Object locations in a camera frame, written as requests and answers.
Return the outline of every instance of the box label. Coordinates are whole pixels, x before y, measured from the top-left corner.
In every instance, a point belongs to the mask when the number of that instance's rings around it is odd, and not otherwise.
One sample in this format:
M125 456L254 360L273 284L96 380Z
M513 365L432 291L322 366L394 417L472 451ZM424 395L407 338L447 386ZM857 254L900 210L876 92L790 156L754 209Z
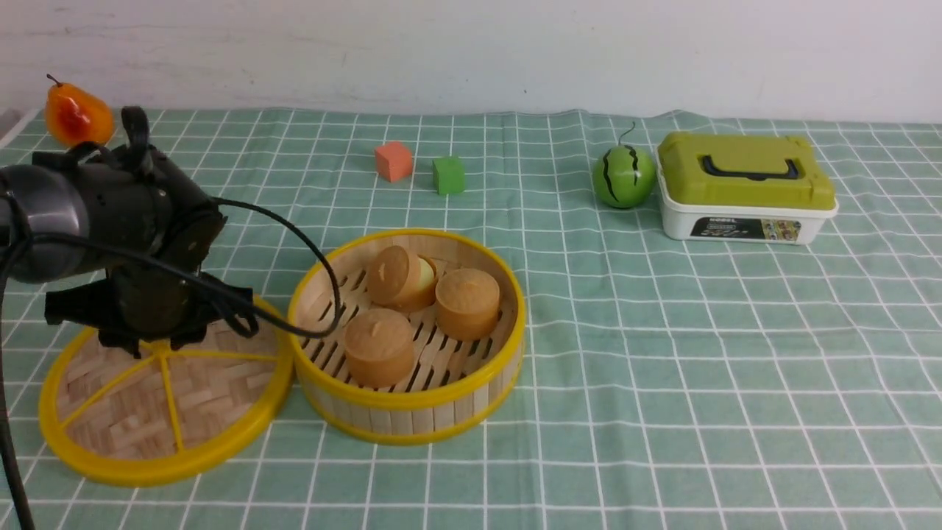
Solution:
M696 238L795 241L802 230L800 221L701 217L690 235Z

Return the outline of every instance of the orange cube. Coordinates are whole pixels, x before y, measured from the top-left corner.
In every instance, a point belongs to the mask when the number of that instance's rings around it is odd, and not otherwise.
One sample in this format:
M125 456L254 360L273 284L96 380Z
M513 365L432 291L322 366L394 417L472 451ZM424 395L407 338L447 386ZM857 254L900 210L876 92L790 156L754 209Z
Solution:
M413 172L412 153L399 141L376 148L376 172L389 182L401 180Z

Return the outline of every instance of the box handle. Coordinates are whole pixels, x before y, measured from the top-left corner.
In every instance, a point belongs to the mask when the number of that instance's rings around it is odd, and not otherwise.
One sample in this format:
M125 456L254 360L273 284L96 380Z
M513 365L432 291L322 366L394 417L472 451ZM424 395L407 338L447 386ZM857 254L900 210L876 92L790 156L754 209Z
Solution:
M735 176L739 178L748 178L749 180L755 180L758 182L762 182L767 178L798 180L798 178L801 176L798 172L798 165L791 158L785 159L785 165L788 166L788 170L784 173L755 173L721 170L720 168L716 167L716 164L713 163L713 156L711 155L701 157L700 165L703 166L704 171L707 174L712 174L713 176Z

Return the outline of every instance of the bamboo steamer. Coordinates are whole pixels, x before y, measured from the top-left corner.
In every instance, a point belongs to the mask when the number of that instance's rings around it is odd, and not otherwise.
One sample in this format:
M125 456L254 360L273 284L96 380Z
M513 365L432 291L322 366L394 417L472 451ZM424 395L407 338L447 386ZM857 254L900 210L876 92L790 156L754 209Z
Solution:
M84 328L43 383L42 434L94 482L144 488L208 471L265 432L291 390L287 334L265 321L251 339L219 321L177 351L166 341L140 346L134 359Z
M429 260L438 285L449 273L473 269L494 279L499 296L495 322L479 325L490 332L477 340L447 335L438 325L438 304L404 310L413 330L414 367L394 384L374 388L350 373L344 330L361 312L381 307L367 293L366 276L375 258L394 246ZM456 234L403 229L360 238L327 259L340 282L340 324L323 340L289 337L301 388L325 421L376 443L430 443L477 425L512 391L524 355L525 298L510 267L494 252ZM333 312L330 278L318 264L295 290L288 320L318 329Z

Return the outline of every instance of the yellow rim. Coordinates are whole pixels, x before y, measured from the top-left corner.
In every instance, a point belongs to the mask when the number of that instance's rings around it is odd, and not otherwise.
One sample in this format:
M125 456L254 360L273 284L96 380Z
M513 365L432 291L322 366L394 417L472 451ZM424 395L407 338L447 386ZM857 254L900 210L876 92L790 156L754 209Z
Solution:
M495 399L479 414L447 429L440 429L430 433L422 433L418 435L381 435L354 427L349 423L341 422L337 420L334 415L326 413L324 409L317 404L317 400L315 400L308 393L304 385L302 385L301 388L304 391L304 397L307 398L308 403L311 404L311 408L313 408L317 414L320 414L324 418L325 422L333 425L337 429L349 434L352 437L361 439L363 441L378 443L380 445L425 445L427 443L435 443L437 441L442 441L443 439L449 439L451 437L458 436L461 433L464 433L465 431L468 431L474 426L483 422L488 416L493 414L495 410L503 405L504 401L507 400L507 397L511 395L513 387L516 386L517 377L520 376L520 367L522 365L523 359L521 358L521 362L517 364L516 372L513 373L511 383L502 392L500 392L500 395L497 396L497 399Z
M511 362L511 359L513 359L513 353L517 350L523 341L524 329L526 328L527 320L525 316L526 311L524 310L524 293L523 290L520 289L520 284L517 282L517 278L513 274L513 270L507 266L500 256L498 256L492 250L477 243L476 241L470 240L464 236L459 236L457 234L443 232L441 230L406 228L401 230L378 232L376 234L370 234L358 240L347 243L346 245L326 255L326 258L328 261L333 261L336 257L339 257L348 250L360 244L373 240L384 240L386 238L392 238L396 236L430 236L459 241L481 251L500 266L501 270L511 280L511 285L513 285L513 293L517 299L518 307L517 318L513 323L513 330L511 331L507 342L504 344L504 347L501 348L499 352L497 352L496 356L485 363L484 366L478 368L476 371L474 371L474 373L469 374L464 379L445 385L444 387L438 389L422 390L419 392L377 392L374 390L359 389L352 385L338 381L327 375L313 362L311 362L311 360L307 358L307 355L301 348L300 338L298 336L291 335L288 337L288 340L290 341L291 347L294 349L295 353L295 370L298 372L298 377L304 377L308 380L313 380L315 385L318 385L330 394L333 394L356 405L383 408L388 410L402 410L418 407L433 407L450 403L459 397L467 395L476 389L487 385L491 379L493 379L498 373L500 373L501 370L503 370L505 366L507 366L509 362ZM295 293L291 297L291 304L288 307L288 320L292 324L298 325L297 312L301 294L304 292L304 289L307 287L307 284L311 281L314 275L320 272L322 269L322 264L318 263L315 265L310 271L308 271L308 273L298 284L298 288L295 289Z
M278 315L278 310L256 297L255 303L269 312ZM76 472L85 475L88 479L128 488L144 488L159 486L189 478L190 476L208 471L225 460L237 455L252 443L274 420L281 410L294 375L294 366L291 361L290 343L287 334L275 329L278 338L278 355L265 360L275 362L275 371L268 382L268 386L257 402L225 432L194 448L184 448L174 456L155 458L150 460L119 460L106 458L92 453L88 449L77 445L66 435L64 426L81 414L92 402L105 395L118 382L131 373L139 370L149 362L159 362L164 377L165 389L168 398L173 403L172 388L168 384L169 372L166 368L167 359L164 356L150 356L137 363L133 368L122 373L108 385L95 392L89 399L69 418L60 420L57 413L56 400L60 381L73 356L79 351L87 340L94 340L94 330L84 328L72 342L70 342L59 358L49 370L42 385L40 394L40 430L46 438L49 448L67 466ZM211 355L206 351L180 351L170 355ZM239 354L222 353L232 358L246 358ZM176 416L176 407L171 408L171 424L177 442L181 441L180 424Z

